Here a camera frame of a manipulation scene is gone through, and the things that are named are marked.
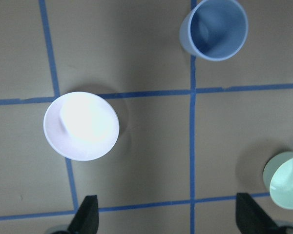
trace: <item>floor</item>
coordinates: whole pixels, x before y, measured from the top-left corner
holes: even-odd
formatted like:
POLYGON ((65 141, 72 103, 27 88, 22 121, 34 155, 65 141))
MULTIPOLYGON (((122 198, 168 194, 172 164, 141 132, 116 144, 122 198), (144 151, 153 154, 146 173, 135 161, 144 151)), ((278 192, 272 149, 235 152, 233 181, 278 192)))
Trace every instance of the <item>floor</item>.
POLYGON ((99 234, 238 234, 235 195, 276 220, 265 163, 293 150, 293 0, 240 0, 249 35, 229 60, 178 41, 191 0, 0 0, 0 234, 50 234, 98 195, 99 234), (60 95, 105 98, 120 136, 65 159, 44 113, 60 95))

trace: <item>cup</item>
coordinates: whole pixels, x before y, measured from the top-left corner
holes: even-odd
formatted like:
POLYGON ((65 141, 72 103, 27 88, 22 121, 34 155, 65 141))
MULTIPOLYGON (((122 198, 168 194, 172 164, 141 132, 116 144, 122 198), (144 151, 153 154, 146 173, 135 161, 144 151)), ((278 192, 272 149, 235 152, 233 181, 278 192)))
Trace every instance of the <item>cup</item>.
POLYGON ((238 53, 248 29, 246 12, 236 0, 203 0, 182 22, 179 40, 196 57, 222 61, 238 53))
POLYGON ((293 210, 293 152, 283 152, 269 160, 263 180, 274 203, 293 210))
POLYGON ((102 157, 116 143, 119 121, 103 98, 73 92, 57 98, 43 119, 44 135, 60 155, 77 161, 102 157))

